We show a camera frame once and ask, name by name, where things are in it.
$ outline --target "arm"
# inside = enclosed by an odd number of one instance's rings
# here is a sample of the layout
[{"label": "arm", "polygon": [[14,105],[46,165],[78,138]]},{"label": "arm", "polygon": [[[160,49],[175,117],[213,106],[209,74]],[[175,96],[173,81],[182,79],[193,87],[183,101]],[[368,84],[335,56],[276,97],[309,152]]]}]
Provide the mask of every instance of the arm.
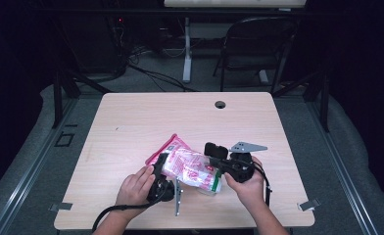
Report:
[{"label": "arm", "polygon": [[[151,165],[144,166],[137,173],[129,175],[121,185],[116,205],[147,204],[146,198],[154,180],[155,175]],[[127,224],[145,210],[111,211],[93,234],[121,235]]]},{"label": "arm", "polygon": [[[262,164],[255,157],[253,157],[253,161]],[[261,235],[288,234],[264,201],[264,179],[258,171],[255,171],[253,177],[244,183],[236,182],[228,173],[225,173],[225,179],[253,217]]]}]

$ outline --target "metal rail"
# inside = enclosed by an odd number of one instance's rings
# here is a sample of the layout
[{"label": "metal rail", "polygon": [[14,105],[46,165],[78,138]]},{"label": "metal rail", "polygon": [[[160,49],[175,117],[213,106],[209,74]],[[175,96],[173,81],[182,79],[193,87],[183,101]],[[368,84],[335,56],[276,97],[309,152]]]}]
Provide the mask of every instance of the metal rail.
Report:
[{"label": "metal rail", "polygon": [[327,148],[330,151],[330,161],[332,162],[332,165],[336,171],[336,175],[338,176],[341,182],[342,188],[345,191],[348,201],[352,207],[352,210],[355,216],[357,217],[358,223],[360,224],[360,228],[362,229],[363,234],[377,235],[377,229],[373,224],[371,218],[369,217],[366,207],[360,197],[360,194],[357,191],[357,188],[354,185],[354,182],[351,179],[350,174],[345,168],[344,162],[342,161],[342,158],[332,140],[331,133],[326,132],[322,128],[320,120],[319,118],[317,118],[317,107],[314,105],[313,102],[307,102],[307,106],[309,111],[311,112],[311,115],[314,117],[314,124],[320,131],[320,134],[323,140],[326,142]]},{"label": "metal rail", "polygon": [[32,188],[34,182],[37,179],[40,171],[42,170],[44,164],[46,163],[47,156],[51,147],[55,144],[56,139],[61,135],[61,129],[64,127],[65,122],[67,121],[70,113],[77,103],[76,99],[70,99],[67,105],[64,108],[64,118],[59,123],[56,129],[52,129],[48,134],[48,137],[45,140],[37,158],[30,165],[29,169],[22,176],[21,181],[18,186],[12,193],[9,201],[7,202],[5,208],[2,210],[0,215],[0,234],[6,234],[10,225],[12,224],[16,214],[21,208],[24,200],[26,199],[27,194]]}]

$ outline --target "plastic bag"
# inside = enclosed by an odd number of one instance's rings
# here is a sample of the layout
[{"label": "plastic bag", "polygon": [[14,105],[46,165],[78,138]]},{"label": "plastic bag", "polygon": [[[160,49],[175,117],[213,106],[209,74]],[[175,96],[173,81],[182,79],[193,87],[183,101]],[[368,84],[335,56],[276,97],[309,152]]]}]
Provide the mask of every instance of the plastic bag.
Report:
[{"label": "plastic bag", "polygon": [[158,152],[146,160],[146,165],[153,165],[160,153],[168,153],[162,169],[163,175],[178,178],[187,185],[207,192],[220,191],[221,181],[218,169],[210,166],[207,156],[191,150],[176,134],[173,134]]}]

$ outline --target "table leg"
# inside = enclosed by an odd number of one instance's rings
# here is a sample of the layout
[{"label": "table leg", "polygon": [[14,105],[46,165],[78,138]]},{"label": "table leg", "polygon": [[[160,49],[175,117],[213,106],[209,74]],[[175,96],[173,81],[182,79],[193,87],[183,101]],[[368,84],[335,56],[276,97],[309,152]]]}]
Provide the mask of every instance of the table leg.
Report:
[{"label": "table leg", "polygon": [[183,82],[189,83],[191,81],[191,38],[189,34],[189,18],[185,19],[185,65],[183,67]]}]

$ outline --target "white table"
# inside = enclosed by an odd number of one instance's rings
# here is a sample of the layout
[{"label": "white table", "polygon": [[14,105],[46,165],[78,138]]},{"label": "white table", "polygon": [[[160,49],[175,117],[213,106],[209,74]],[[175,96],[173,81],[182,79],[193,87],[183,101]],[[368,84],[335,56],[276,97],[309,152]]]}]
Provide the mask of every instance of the white table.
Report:
[{"label": "white table", "polygon": [[[224,109],[216,101],[226,104]],[[253,155],[271,184],[270,207],[284,226],[310,226],[308,200],[277,110],[268,93],[107,94],[97,111],[59,210],[59,230],[90,229],[97,215],[115,203],[122,181],[145,164],[177,133],[193,150],[205,143],[231,147],[238,141],[264,145]],[[221,191],[204,195],[182,185],[180,215],[174,202],[158,203],[133,219],[128,229],[252,228],[256,224],[222,177]]]}]

